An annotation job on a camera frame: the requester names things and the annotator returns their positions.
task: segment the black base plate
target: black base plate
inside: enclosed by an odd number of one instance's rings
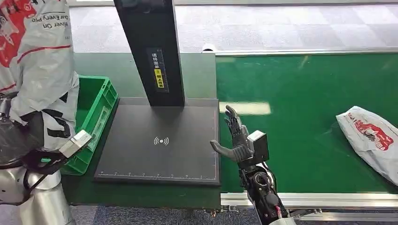
[[[123,97],[109,131],[96,181],[220,185],[218,100],[187,99],[185,107],[151,107]]]

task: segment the cable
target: cable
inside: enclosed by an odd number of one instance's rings
[[[282,212],[281,212],[281,208],[279,206],[275,206],[276,208],[276,213],[278,214],[278,218],[282,219]]]
[[[275,186],[275,188],[274,188],[274,191],[275,191],[275,193],[277,193],[276,192],[276,190],[277,190],[277,185],[276,185],[276,176],[274,175],[274,173],[265,165],[265,163],[264,162],[261,162],[261,164],[262,164],[262,166],[267,170],[267,171],[269,171],[269,173],[272,175],[272,178],[274,179],[274,186]]]

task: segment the black cable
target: black cable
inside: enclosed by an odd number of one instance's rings
[[[275,174],[265,165],[264,162],[261,162],[261,164],[272,175],[272,178],[274,179],[274,186],[275,186],[274,191],[275,191],[275,193],[277,193],[277,191],[276,191],[277,190],[277,188],[276,188],[277,186],[276,186],[276,176],[275,176]]]

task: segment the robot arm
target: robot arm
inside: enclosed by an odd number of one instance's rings
[[[215,140],[210,144],[216,152],[237,162],[241,186],[247,190],[262,225],[295,225],[276,192],[276,178],[264,163],[269,159],[267,135],[258,130],[249,135],[236,111],[226,108],[232,149]]]
[[[18,205],[24,225],[74,225],[59,169],[91,136],[82,130],[57,151],[40,151],[41,114],[21,126],[9,120],[9,102],[9,96],[0,96],[0,204]]]

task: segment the plastic bag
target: plastic bag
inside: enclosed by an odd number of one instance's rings
[[[355,152],[379,174],[398,185],[398,129],[358,106],[336,118]]]
[[[18,92],[10,118],[42,112],[44,150],[75,131],[79,79],[73,70],[66,0],[0,0],[0,93]]]

